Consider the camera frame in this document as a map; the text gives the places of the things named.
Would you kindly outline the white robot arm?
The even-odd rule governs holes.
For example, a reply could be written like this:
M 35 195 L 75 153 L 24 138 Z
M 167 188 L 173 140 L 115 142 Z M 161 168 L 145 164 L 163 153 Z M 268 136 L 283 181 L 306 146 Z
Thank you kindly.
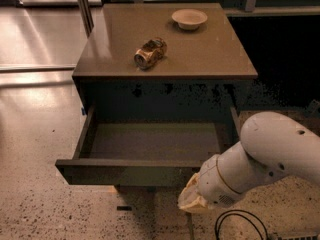
M 320 185 L 320 137 L 275 112 L 249 117 L 240 140 L 206 160 L 178 198 L 189 213 L 229 208 L 253 188 L 294 175 Z

